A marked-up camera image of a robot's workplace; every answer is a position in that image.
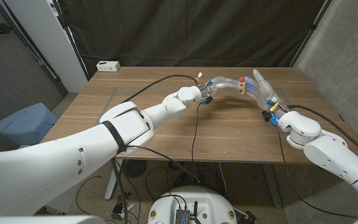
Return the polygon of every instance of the white outlet box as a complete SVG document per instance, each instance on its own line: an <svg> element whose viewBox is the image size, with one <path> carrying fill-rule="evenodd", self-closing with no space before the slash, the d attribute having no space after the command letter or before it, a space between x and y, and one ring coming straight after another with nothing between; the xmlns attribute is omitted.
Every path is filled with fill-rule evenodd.
<svg viewBox="0 0 358 224"><path fill-rule="evenodd" d="M96 67L98 71L101 72L116 72L121 67L119 62L112 62L112 61L100 61Z"/></svg>

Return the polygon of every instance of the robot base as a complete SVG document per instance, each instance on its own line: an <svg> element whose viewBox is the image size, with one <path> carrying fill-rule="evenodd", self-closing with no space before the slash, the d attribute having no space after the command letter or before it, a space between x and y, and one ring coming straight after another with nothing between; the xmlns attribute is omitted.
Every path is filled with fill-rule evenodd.
<svg viewBox="0 0 358 224"><path fill-rule="evenodd" d="M179 195L186 200L187 208L190 211L190 220L177 220L177 215L186 213L185 203L180 197L176 197L180 203L181 210L179 210L179 204L174 197L163 197L170 195L165 193L162 198L156 200L149 213L148 224L168 224L168 223L197 223L193 220L193 214L196 206L196 218L202 224L207 223L224 223L235 224L237 223L236 214L232 205L222 195L219 195L213 190L200 186L182 186L171 190L171 194Z"/></svg>

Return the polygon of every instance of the black curtain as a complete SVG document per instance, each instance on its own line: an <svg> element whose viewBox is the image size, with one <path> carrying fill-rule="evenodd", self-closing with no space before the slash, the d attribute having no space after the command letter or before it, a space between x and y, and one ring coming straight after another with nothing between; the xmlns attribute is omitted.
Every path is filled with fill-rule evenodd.
<svg viewBox="0 0 358 224"><path fill-rule="evenodd" d="M324 0L59 0L92 76L121 66L287 67Z"/></svg>

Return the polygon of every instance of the black cable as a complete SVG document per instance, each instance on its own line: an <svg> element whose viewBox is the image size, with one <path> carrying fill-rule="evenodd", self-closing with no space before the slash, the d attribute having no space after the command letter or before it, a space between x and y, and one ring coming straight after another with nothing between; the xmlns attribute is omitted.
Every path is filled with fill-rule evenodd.
<svg viewBox="0 0 358 224"><path fill-rule="evenodd" d="M140 197L139 197L139 193L137 192L137 190L136 190L134 184L128 179L127 175L125 175L124 169L123 169L123 168L121 167L121 165L118 163L118 161L116 160L116 158L114 158L114 161L115 161L116 164L119 166L120 170L122 170L122 174L124 174L125 179L128 180L128 182L130 183L130 185L132 186L132 188L135 190L136 196L137 196L137 198L139 199L139 214L138 214L138 216L137 216L137 224L139 224L139 219L140 219L140 207L142 206L141 200L140 200Z"/></svg>
<svg viewBox="0 0 358 224"><path fill-rule="evenodd" d="M350 135L348 135L341 127L339 127L334 121L331 121L329 118L327 118L326 116L322 115L321 113L312 110L310 108L307 108L305 106L301 106L301 105L288 105L288 108L292 109L292 108L301 108L307 111L310 111L314 114L317 114L318 116L322 117L323 119L325 119L326 121L328 121L330 124L332 124L336 129L338 129L338 131L340 131L343 135L345 135L351 142L353 142L353 144L355 144L358 147L358 142L356 140L354 140L352 137L350 137Z"/></svg>
<svg viewBox="0 0 358 224"><path fill-rule="evenodd" d="M173 194L170 194L170 195L163 195L163 196L161 196L160 198L165 198L165 197L180 197L184 202L185 202L185 210L187 209L187 203L186 203L186 201L185 201L185 199L182 197L182 196L180 196L180 195L173 195Z"/></svg>
<svg viewBox="0 0 358 224"><path fill-rule="evenodd" d="M169 160L172 161L172 162L175 162L173 159L169 158L168 156L166 156L166 155L164 155L164 154L162 154L162 153L160 153L160 152L154 151L153 149L149 149L149 148L147 148L147 147L144 147L144 146L127 146L127 147L139 147L139 148L141 148L141 149L145 149L145 150L148 150L148 151L150 151L150 152L156 153L157 155L160 155L160 156L162 156L162 157L164 157L164 158L166 158L166 159L169 159ZM198 182L200 182L200 181L198 180L198 178L197 178L194 174L192 174L190 171L186 170L183 166L181 166L180 164L178 164L178 167L181 168L182 170L184 170L185 172L187 172L188 174L190 174L190 175L191 175L192 177L194 177Z"/></svg>
<svg viewBox="0 0 358 224"><path fill-rule="evenodd" d="M321 208L315 207L315 206L309 204L307 201L305 201L305 200L299 195L299 193L296 191L296 189L295 189L294 186L292 185L291 178L290 178L290 174L288 173L287 162L285 161L284 152L283 152L283 145L282 145L282 142L281 142L280 130L278 129L277 126L275 126L275 127L276 127L276 129L277 129L278 138L279 138L279 140L280 140L280 149L281 149L281 154L282 154L283 160L284 160L285 172L287 172L288 181L289 181L289 183L290 183L290 185L291 185L292 190L293 190L294 193L298 196L298 198L299 198L300 200L302 200L303 203L309 205L310 207L312 207L312 208L314 208L314 209L316 209L316 210L319 210L320 212L328 213L328 214L330 214L330 215L337 215L337 216L340 216L340 217L358 218L358 216L345 215L345 214L340 214L340 213L335 213L335 212L329 212L329 211L323 210L323 209L321 209Z"/></svg>
<svg viewBox="0 0 358 224"><path fill-rule="evenodd" d="M168 181L168 170L167 170L167 168L165 168L165 167L161 167L161 166L160 166L160 167L156 167L156 168L154 168L154 169L152 169L152 170L150 170L150 171L149 171L149 173L146 175L146 179L145 179L146 189L147 189L147 191L148 191L149 195L152 197L153 202L155 202L155 199L154 199L154 197L153 197L153 195L152 195L152 193L151 193L151 191L150 191L150 189L149 189L149 185L147 184L147 178L149 177L149 175L151 174L151 172L153 172L154 170L159 169L159 168L161 168L161 169L164 169L164 170L165 170L166 177L167 177L168 193L169 193L170 195L172 195L172 193L171 193L171 191L170 191L171 186L170 186L169 181ZM174 198L175 198L175 200L178 202L179 209L181 209L181 208L180 208L180 203L179 203L179 200L178 200L176 197L174 197Z"/></svg>
<svg viewBox="0 0 358 224"><path fill-rule="evenodd" d="M122 186L121 178L119 178L119 173L118 173L118 168L117 168L116 163L112 162L111 164L112 164L112 169L114 171L114 175L116 176L117 186L121 192L122 204L124 206L124 223L127 224L128 223L128 207L127 207L126 193L124 191L124 187Z"/></svg>
<svg viewBox="0 0 358 224"><path fill-rule="evenodd" d="M171 77L185 77L185 78L190 78L190 79L192 79L192 80L196 83L197 86L198 86L198 84L199 84L198 81L197 81L197 79L195 79L195 78L193 78L193 77L191 77L191 76L188 76L188 75L169 75L169 76L167 76L167 77L161 78L161 79L159 79L159 80L157 80L157 81L155 81L155 82L153 82L153 83L147 85L145 88L139 90L137 93L133 94L132 96L128 97L128 99L124 100L123 103L128 102L129 100L133 99L133 97L139 95L140 93L142 93L142 92L145 91L146 89L150 88L152 85L157 84L157 83L159 83L160 81L166 80L167 78L171 78Z"/></svg>
<svg viewBox="0 0 358 224"><path fill-rule="evenodd" d="M197 115L196 115L196 131L194 132L194 139L193 139L193 145L191 145L191 161L194 162L193 159L193 148L194 148L194 142L196 141L196 135L197 135L197 125L198 125L198 108L200 107L201 103L197 106Z"/></svg>
<svg viewBox="0 0 358 224"><path fill-rule="evenodd" d="M78 189L78 191L77 191L77 195L76 195L76 197L75 197L75 203L77 204L77 207L78 207L78 209L80 209L80 213L87 213L88 215L91 215L89 212L86 212L86 211L84 211L81 207L80 207L80 205L78 204L78 195L80 194L80 190L81 190L81 188L82 188L82 186L84 186L88 181L90 181L91 179L93 179L93 178L102 178L101 176L95 176L95 177L91 177L91 178L89 178L88 180L86 180L82 185L81 185L81 187Z"/></svg>
<svg viewBox="0 0 358 224"><path fill-rule="evenodd" d="M189 164L191 164L191 166L188 168L189 170L191 170L191 168L193 168L194 166L197 166L197 167L199 167L200 165L199 164L197 164L196 162L193 164L193 163L189 163ZM208 166L208 165L206 165L206 167L209 169L209 170L203 170L203 171L201 171L201 170L199 170L199 171L197 171L198 173L200 173L200 175L201 174L203 174L204 172L210 172L210 173L212 173L214 176L215 176L215 178L216 178L216 185L218 186L218 190L216 190L217 192L220 192L220 194L223 196L223 197L225 197L225 192L224 192L224 187L223 187L223 181L222 181L222 179L220 178L220 176L218 176L213 170L212 170L212 168L210 168L210 166ZM191 184L196 184L196 182L195 181L192 181L192 180L189 180L189 179L187 179L187 177L186 177L186 180L189 182L189 183L191 183ZM208 185L207 183L205 183L205 181L201 181L201 183L200 183L202 186L204 186L204 187L207 187L207 188L209 188L209 189L214 189L214 188L212 188L210 185Z"/></svg>
<svg viewBox="0 0 358 224"><path fill-rule="evenodd" d="M136 219L136 221L139 223L139 219L135 216L135 214L133 214L131 211L128 211L129 214L133 215Z"/></svg>

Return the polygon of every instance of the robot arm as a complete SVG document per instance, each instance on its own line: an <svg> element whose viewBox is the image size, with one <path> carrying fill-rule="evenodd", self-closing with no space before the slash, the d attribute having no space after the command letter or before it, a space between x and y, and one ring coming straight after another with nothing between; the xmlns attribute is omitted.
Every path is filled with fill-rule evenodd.
<svg viewBox="0 0 358 224"><path fill-rule="evenodd" d="M101 124L93 128L0 152L0 216L33 215L116 154L128 156L139 150L125 145L146 145L154 137L154 129L182 115L192 103L211 101L220 88L238 90L236 85L225 85L224 80L183 87L151 108L139 110L133 102L122 103L107 111Z"/></svg>
<svg viewBox="0 0 358 224"><path fill-rule="evenodd" d="M321 129L319 123L282 104L270 84L254 70L253 80L248 81L248 95L259 107L270 114L270 122L286 133L288 143L303 150L306 157L317 166L344 179L358 191L358 156L348 149L340 136Z"/></svg>

